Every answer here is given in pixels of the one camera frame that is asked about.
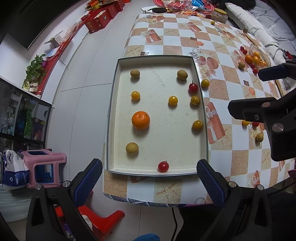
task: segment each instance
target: black screen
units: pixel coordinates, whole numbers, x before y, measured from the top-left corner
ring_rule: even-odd
[[[61,13],[80,0],[34,0],[14,21],[8,33],[28,49]]]

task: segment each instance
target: white and blue bag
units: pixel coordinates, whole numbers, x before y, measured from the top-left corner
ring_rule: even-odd
[[[12,150],[4,150],[0,155],[0,183],[3,188],[12,190],[26,186],[29,183],[29,169],[24,160]]]

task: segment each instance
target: yellow jar lid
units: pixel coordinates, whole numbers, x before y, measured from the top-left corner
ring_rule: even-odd
[[[227,15],[227,12],[225,12],[225,11],[219,9],[219,8],[215,8],[215,11],[220,13],[220,14]]]

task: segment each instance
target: checkered tablecloth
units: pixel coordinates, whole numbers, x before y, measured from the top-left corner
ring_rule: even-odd
[[[242,30],[226,24],[210,24],[209,19],[178,14],[141,14],[126,42],[123,57],[140,55],[189,55],[195,60],[199,78],[208,79],[203,90],[206,112],[216,110],[219,135],[209,138],[209,163],[228,181],[239,186],[265,188],[288,178],[294,159],[275,162],[264,125],[243,127],[227,110],[230,100],[275,97],[280,94],[274,81],[262,82],[249,67],[238,63],[244,55],[240,46],[250,49],[251,42]],[[267,54],[262,43],[251,36]],[[262,143],[255,142],[258,133]],[[104,194],[118,201],[153,206],[204,204],[211,200],[197,175],[180,177],[135,177],[104,172]]]

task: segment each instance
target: metal bolt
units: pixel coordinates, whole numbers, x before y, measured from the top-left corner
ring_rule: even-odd
[[[284,125],[282,123],[275,123],[273,126],[272,126],[272,130],[274,132],[281,132],[283,131],[284,129]]]
[[[66,187],[70,186],[70,184],[71,184],[70,181],[64,181],[63,182],[63,187],[66,188]]]
[[[258,121],[260,118],[258,115],[254,115],[254,119]]]
[[[260,191],[262,191],[262,190],[264,189],[264,187],[263,187],[261,184],[258,184],[258,185],[257,185],[257,188],[258,188]]]
[[[234,188],[234,187],[237,186],[237,184],[236,184],[235,182],[233,182],[233,181],[230,181],[230,182],[228,183],[228,185],[229,185],[230,187],[232,187],[232,188]]]
[[[37,186],[35,188],[36,188],[36,190],[40,190],[42,188],[42,185],[41,184],[37,184]]]
[[[270,106],[270,102],[264,102],[263,104],[262,104],[262,107],[269,107]]]

